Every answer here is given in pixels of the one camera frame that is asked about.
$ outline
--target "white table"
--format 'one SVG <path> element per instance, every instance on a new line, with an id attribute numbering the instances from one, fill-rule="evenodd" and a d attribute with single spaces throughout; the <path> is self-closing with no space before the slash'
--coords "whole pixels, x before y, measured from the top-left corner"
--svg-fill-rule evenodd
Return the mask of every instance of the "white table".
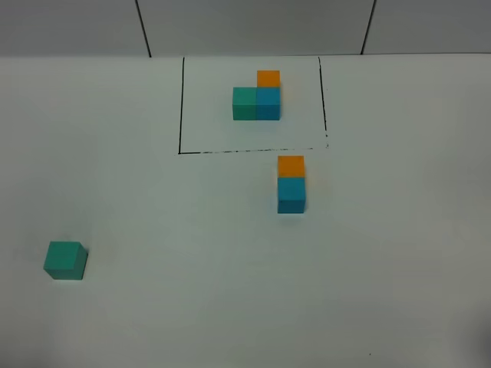
<path id="1" fill-rule="evenodd" d="M 281 152 L 178 154 L 182 59 L 0 60 L 2 366 L 459 366 L 491 296 L 491 57 L 321 66 L 329 148 L 285 153 L 288 216 Z M 83 281 L 42 270 L 55 239 Z"/>

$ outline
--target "white surface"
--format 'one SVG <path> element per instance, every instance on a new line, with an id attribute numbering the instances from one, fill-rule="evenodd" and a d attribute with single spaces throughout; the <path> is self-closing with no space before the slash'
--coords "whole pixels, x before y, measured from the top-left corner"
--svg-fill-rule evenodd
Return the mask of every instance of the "white surface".
<path id="1" fill-rule="evenodd" d="M 148 53 L 134 0 L 5 0 L 0 55 Z"/>
<path id="2" fill-rule="evenodd" d="M 318 57 L 187 57 L 181 152 L 326 147 Z M 234 121 L 234 87 L 256 87 L 258 70 L 280 70 L 278 121 Z"/>
<path id="3" fill-rule="evenodd" d="M 489 18 L 483 0 L 378 0 L 364 53 L 489 53 Z"/>
<path id="4" fill-rule="evenodd" d="M 471 367 L 491 58 L 322 64 L 331 148 L 292 151 L 308 208 L 280 216 L 278 153 L 176 154 L 180 59 L 0 61 L 2 366 Z M 83 281 L 42 271 L 55 238 Z"/>
<path id="5" fill-rule="evenodd" d="M 373 0 L 139 0 L 152 55 L 359 54 Z"/>

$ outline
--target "cube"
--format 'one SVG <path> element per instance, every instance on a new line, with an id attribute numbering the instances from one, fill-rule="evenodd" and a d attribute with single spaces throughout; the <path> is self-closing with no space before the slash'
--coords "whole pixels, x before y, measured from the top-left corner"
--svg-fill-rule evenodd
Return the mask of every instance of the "cube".
<path id="1" fill-rule="evenodd" d="M 257 120 L 279 120 L 281 115 L 281 92 L 279 87 L 257 88 Z"/>
<path id="2" fill-rule="evenodd" d="M 87 256 L 78 241 L 53 241 L 44 260 L 44 270 L 55 280 L 81 280 Z"/>
<path id="3" fill-rule="evenodd" d="M 278 213 L 304 213 L 305 197 L 305 178 L 278 178 Z"/>
<path id="4" fill-rule="evenodd" d="M 281 87 L 279 71 L 258 71 L 258 87 Z"/>
<path id="5" fill-rule="evenodd" d="M 232 111 L 234 120 L 256 120 L 256 88 L 234 87 Z"/>
<path id="6" fill-rule="evenodd" d="M 279 178 L 305 178 L 303 156 L 278 156 Z"/>

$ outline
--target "blue cube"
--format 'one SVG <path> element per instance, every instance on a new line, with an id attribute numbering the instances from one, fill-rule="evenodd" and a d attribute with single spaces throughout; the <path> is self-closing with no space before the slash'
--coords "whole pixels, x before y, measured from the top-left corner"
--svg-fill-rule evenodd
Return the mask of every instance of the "blue cube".
<path id="1" fill-rule="evenodd" d="M 305 178 L 278 178 L 278 213 L 305 212 Z"/>
<path id="2" fill-rule="evenodd" d="M 256 93 L 256 119 L 279 120 L 282 109 L 280 88 L 258 87 Z"/>

